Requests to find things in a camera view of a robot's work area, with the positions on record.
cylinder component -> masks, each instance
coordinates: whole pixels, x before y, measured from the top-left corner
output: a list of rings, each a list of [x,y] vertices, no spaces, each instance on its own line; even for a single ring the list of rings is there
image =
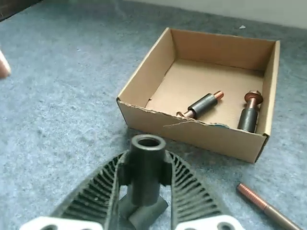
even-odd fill
[[[157,203],[149,207],[138,208],[129,221],[136,230],[147,230],[168,207],[167,202],[159,196]]]
[[[131,171],[127,197],[133,205],[151,206],[158,200],[165,158],[165,141],[155,135],[136,135],[126,161]]]
[[[279,212],[272,205],[268,204],[264,201],[260,196],[254,193],[250,188],[246,185],[240,183],[237,186],[237,190],[243,194],[246,198],[248,198],[253,204],[258,206],[263,212],[278,223],[285,230],[302,230],[299,226],[294,224],[290,219],[284,216],[281,212]]]
[[[258,118],[258,104],[263,102],[263,97],[259,91],[249,91],[245,97],[247,106],[242,110],[238,129],[254,133]]]
[[[214,106],[217,105],[218,101],[224,97],[222,91],[218,91],[214,94],[209,93],[204,97],[200,98],[197,102],[193,103],[188,107],[188,111],[185,113],[177,112],[177,116],[181,117],[191,117],[197,119],[202,114],[206,113]]]

cylinder hole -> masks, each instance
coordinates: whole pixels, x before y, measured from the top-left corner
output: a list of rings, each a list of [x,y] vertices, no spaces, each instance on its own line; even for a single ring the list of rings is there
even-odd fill
[[[160,145],[160,142],[156,139],[141,139],[138,141],[138,144],[146,146],[146,147],[156,147]]]

box flap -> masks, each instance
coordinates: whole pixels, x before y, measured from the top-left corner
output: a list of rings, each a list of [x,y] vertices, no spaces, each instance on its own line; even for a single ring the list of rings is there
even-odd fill
[[[272,129],[274,103],[276,95],[278,67],[280,56],[280,42],[277,41],[272,51],[270,61],[264,73],[264,81],[262,87],[263,103],[261,104],[257,132],[270,135]]]
[[[274,41],[172,29],[177,57],[244,69],[265,70]]]
[[[172,35],[170,29],[166,28],[119,93],[118,98],[129,104],[145,106],[175,60],[175,55]]]

copper tip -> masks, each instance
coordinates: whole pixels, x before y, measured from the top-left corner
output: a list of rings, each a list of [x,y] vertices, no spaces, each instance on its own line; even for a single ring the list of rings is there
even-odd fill
[[[176,113],[176,115],[180,116],[180,117],[191,117],[191,118],[193,118],[194,112],[192,110],[188,110],[185,113],[179,111],[179,112]]]
[[[221,100],[224,97],[224,93],[222,91],[218,91],[213,94],[217,100]]]
[[[10,76],[11,68],[3,53],[0,50],[0,79]]]
[[[263,97],[258,90],[251,90],[247,94],[245,94],[244,99],[245,99],[246,102],[248,102],[251,98],[256,99],[256,101],[255,101],[256,104],[260,104],[260,103],[263,102]]]
[[[248,198],[253,204],[257,205],[261,210],[264,210],[269,205],[246,185],[240,183],[236,188],[242,195]]]

white plastic part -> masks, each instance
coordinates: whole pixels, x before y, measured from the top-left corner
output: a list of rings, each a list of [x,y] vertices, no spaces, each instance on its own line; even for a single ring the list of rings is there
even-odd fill
[[[21,226],[20,230],[103,230],[101,224],[91,221],[38,217]]]
[[[175,230],[244,230],[239,221],[228,215],[197,219],[177,225]]]

